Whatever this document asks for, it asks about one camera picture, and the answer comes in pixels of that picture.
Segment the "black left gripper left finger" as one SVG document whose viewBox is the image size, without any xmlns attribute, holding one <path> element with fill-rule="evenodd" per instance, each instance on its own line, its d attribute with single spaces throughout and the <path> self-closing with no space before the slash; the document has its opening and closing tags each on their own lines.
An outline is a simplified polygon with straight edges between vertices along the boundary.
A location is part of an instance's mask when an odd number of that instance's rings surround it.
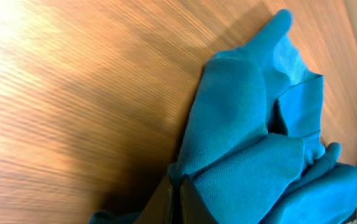
<svg viewBox="0 0 357 224">
<path fill-rule="evenodd" d="M 165 175 L 134 224 L 170 224 L 174 209 L 174 186 Z"/>
</svg>

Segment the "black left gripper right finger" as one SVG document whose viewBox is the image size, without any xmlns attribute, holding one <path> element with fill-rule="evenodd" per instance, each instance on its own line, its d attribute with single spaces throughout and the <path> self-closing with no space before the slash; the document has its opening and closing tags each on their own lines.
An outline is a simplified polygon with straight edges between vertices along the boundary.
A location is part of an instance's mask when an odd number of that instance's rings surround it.
<svg viewBox="0 0 357 224">
<path fill-rule="evenodd" d="M 183 224 L 217 224 L 191 179 L 183 179 L 179 195 Z"/>
</svg>

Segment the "dark blue shirt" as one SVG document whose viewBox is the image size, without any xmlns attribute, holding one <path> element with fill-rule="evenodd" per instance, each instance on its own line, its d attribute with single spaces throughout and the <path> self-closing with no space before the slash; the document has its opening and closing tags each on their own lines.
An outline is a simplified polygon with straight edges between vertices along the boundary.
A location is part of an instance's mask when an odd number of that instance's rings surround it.
<svg viewBox="0 0 357 224">
<path fill-rule="evenodd" d="M 309 71 L 280 10 L 245 45 L 205 65 L 181 149 L 168 173 L 171 223 L 191 179 L 217 223 L 343 223 L 357 206 L 357 167 L 321 143 L 322 75 Z M 99 211 L 91 223 L 134 223 Z"/>
</svg>

